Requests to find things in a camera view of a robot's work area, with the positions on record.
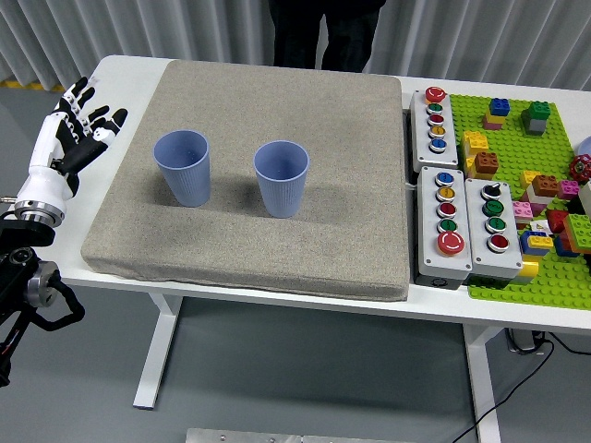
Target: person's leg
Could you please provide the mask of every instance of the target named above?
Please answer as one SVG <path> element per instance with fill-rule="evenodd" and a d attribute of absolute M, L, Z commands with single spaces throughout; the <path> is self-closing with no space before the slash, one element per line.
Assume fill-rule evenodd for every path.
<path fill-rule="evenodd" d="M 275 25 L 274 66 L 314 69 L 322 13 L 312 6 L 285 6 L 269 0 Z"/>
<path fill-rule="evenodd" d="M 322 57 L 322 69 L 361 72 L 371 56 L 371 44 L 380 11 L 358 17 L 326 15 L 329 45 Z"/>

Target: table leg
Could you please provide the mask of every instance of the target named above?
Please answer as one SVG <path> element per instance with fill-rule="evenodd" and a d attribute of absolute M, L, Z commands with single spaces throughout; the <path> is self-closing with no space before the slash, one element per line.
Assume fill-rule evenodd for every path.
<path fill-rule="evenodd" d="M 480 418 L 495 404 L 486 344 L 501 330 L 502 328 L 464 325 L 464 342 L 476 419 Z M 501 443 L 496 411 L 491 412 L 480 422 L 477 431 L 480 442 Z"/>
<path fill-rule="evenodd" d="M 150 297 L 160 309 L 160 315 L 151 339 L 146 363 L 141 373 L 136 399 L 133 401 L 134 407 L 139 409 L 154 408 L 160 380 L 166 366 L 168 350 L 175 334 L 178 311 L 183 302 L 183 297 L 180 295 L 150 293 Z"/>

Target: gray foam pad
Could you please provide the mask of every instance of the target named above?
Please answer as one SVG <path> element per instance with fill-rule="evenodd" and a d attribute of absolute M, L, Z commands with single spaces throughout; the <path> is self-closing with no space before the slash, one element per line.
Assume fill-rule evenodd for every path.
<path fill-rule="evenodd" d="M 90 228 L 96 271 L 353 299 L 404 300 L 404 137 L 396 78 L 171 62 Z M 180 206 L 152 158 L 163 134 L 211 145 L 211 198 Z M 252 157 L 293 140 L 310 155 L 291 219 L 264 208 Z"/>

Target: red button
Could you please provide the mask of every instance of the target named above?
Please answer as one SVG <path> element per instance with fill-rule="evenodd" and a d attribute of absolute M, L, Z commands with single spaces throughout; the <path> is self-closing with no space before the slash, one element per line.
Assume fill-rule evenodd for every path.
<path fill-rule="evenodd" d="M 437 246 L 443 254 L 453 256 L 464 250 L 464 239 L 458 233 L 444 231 L 437 236 Z"/>
<path fill-rule="evenodd" d="M 492 252 L 502 254 L 509 248 L 509 240 L 497 233 L 488 238 L 487 246 Z"/>
<path fill-rule="evenodd" d="M 445 93 L 445 91 L 441 88 L 438 88 L 437 86 L 431 86 L 430 88 L 427 88 L 427 90 L 425 91 L 425 98 L 432 103 L 441 102 L 446 95 L 447 94 Z"/>
<path fill-rule="evenodd" d="M 452 203 L 441 203 L 437 207 L 437 215 L 439 215 L 442 219 L 452 219 L 455 217 L 456 212 L 457 209 Z"/>
<path fill-rule="evenodd" d="M 445 119 L 439 114 L 430 115 L 427 119 L 427 123 L 429 126 L 441 126 Z"/>

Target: ribbed cup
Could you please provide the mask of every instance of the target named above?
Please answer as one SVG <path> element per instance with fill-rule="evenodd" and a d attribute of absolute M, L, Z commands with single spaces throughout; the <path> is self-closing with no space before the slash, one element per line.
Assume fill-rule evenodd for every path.
<path fill-rule="evenodd" d="M 306 150 L 293 141 L 272 141 L 257 150 L 253 162 L 262 201 L 271 216 L 296 215 L 310 165 Z"/>
<path fill-rule="evenodd" d="M 210 199 L 210 143 L 197 131 L 180 129 L 154 145 L 154 160 L 178 202 L 190 208 Z"/>

